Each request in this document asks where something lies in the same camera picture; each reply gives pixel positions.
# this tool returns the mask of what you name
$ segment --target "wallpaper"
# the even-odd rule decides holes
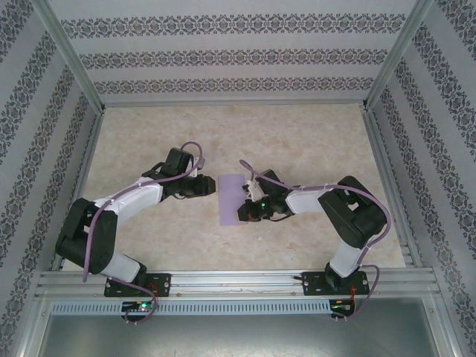
[[[0,356],[48,270],[96,113],[24,0],[0,1]]]
[[[414,3],[51,2],[106,105],[363,100]]]
[[[471,1],[436,1],[374,108],[465,356],[476,356],[475,24]]]

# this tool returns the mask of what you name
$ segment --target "beige floor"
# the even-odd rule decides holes
[[[244,158],[289,184],[336,183],[353,175],[385,203],[357,105],[108,109],[84,196],[125,188],[188,140],[203,146],[202,173],[215,179],[248,175],[238,163]],[[308,269],[323,268],[338,242],[323,213],[221,227],[215,193],[147,208],[119,230],[116,249],[149,269]],[[365,262],[405,266],[394,229]],[[66,263],[65,269],[75,267]]]

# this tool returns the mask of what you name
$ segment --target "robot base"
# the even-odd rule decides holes
[[[151,274],[147,273],[145,277],[145,283],[143,287],[149,289],[155,293],[155,296],[159,298],[167,298],[170,293],[170,280],[172,275],[170,274]],[[108,279],[106,281],[106,287],[104,288],[104,296],[107,298],[148,298],[149,294],[130,288],[128,286],[116,283],[113,280]]]
[[[349,277],[341,280],[341,285],[337,289],[329,285],[324,271],[305,271],[299,280],[303,282],[305,296],[351,295],[352,286],[356,290],[356,295],[368,295],[370,291],[365,271],[353,272]]]

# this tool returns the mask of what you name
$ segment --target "white wall panel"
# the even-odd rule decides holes
[[[285,100],[363,100],[414,3],[51,2],[106,105],[197,98],[281,100],[281,90],[286,90]],[[251,78],[257,85],[247,91],[222,85]],[[270,78],[281,82],[314,78],[315,86],[270,86]],[[336,78],[344,85],[336,86]],[[149,80],[176,84],[196,79],[215,79],[218,89],[142,86]]]

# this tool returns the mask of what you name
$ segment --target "purple cable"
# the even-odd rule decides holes
[[[365,307],[365,305],[367,305],[369,299],[370,299],[370,296],[372,296],[373,294],[373,291],[375,290],[375,287],[377,286],[377,283],[379,282],[379,279],[380,279],[380,269],[378,266],[376,266],[375,264],[364,264],[361,266],[362,268],[374,268],[375,269],[375,272],[376,272],[376,276],[375,276],[375,280],[373,281],[373,284],[372,284],[372,287],[370,288],[370,291],[369,293],[367,294],[367,297],[364,299],[364,301],[362,301],[362,305],[360,305],[360,307],[358,308],[357,311],[355,311],[351,316],[349,316],[347,318],[348,321],[351,321],[353,320],[354,318],[356,318],[357,314],[360,313],[360,311],[362,311]]]
[[[354,188],[354,187],[349,187],[349,186],[344,186],[344,185],[340,185],[340,184],[325,184],[325,185],[321,185],[321,186],[311,186],[311,187],[293,187],[293,186],[290,186],[288,184],[284,184],[283,182],[279,182],[279,181],[275,181],[273,180],[272,178],[268,178],[264,175],[261,175],[260,173],[258,173],[248,162],[246,162],[245,160],[239,160],[239,163],[247,170],[249,170],[255,177],[260,177],[262,178],[263,180],[266,180],[266,181],[269,181],[273,184],[276,184],[278,186],[281,186],[281,187],[284,187],[284,188],[287,188],[288,190],[302,190],[302,191],[310,191],[310,190],[324,190],[324,189],[340,189],[340,190],[347,190],[347,191],[352,191],[352,192],[355,192],[357,194],[359,194],[360,196],[363,196],[365,198],[368,198],[370,201],[372,201],[373,203],[375,203],[381,210],[382,212],[384,213],[385,215],[385,219],[387,220],[387,224],[386,224],[386,227],[384,229],[384,231],[377,237],[375,238],[374,240],[370,241],[365,247],[364,247],[364,250],[362,251],[362,254],[360,255],[360,257],[358,258],[357,260],[357,264],[360,265],[360,263],[362,262],[362,260],[364,259],[365,257],[365,254],[367,254],[367,252],[369,251],[369,248],[380,242],[382,239],[385,238],[385,236],[388,234],[388,232],[390,231],[390,227],[391,227],[391,218],[390,218],[390,214],[388,213],[388,210],[387,208],[378,200],[376,199],[374,196],[370,195],[369,193],[367,192],[364,192],[362,190],[359,190],[358,188]]]
[[[122,285],[125,285],[125,286],[128,286],[130,288],[134,288],[134,289],[137,289],[137,290],[141,290],[142,292],[145,292],[147,294],[149,294],[150,296],[152,296],[152,300],[150,302],[153,302],[154,305],[153,307],[150,309],[149,313],[147,315],[145,315],[142,319],[140,319],[139,321],[130,321],[127,317],[129,316],[129,313],[131,311],[131,309],[127,310],[126,311],[126,315],[124,316],[124,320],[126,321],[126,324],[134,324],[134,325],[139,325],[139,324],[143,324],[144,322],[146,322],[147,320],[149,320],[152,315],[154,315],[154,312],[156,311],[157,309],[157,306],[158,306],[158,301],[157,301],[157,297],[155,296],[155,294],[153,292],[151,292],[150,290],[147,290],[145,288],[143,288],[142,286],[139,286],[139,285],[135,285],[135,284],[131,284],[131,283],[127,283],[126,281],[122,281],[121,279],[116,279],[115,277],[108,277],[109,279],[115,281],[116,283],[119,283],[119,284],[122,284]]]

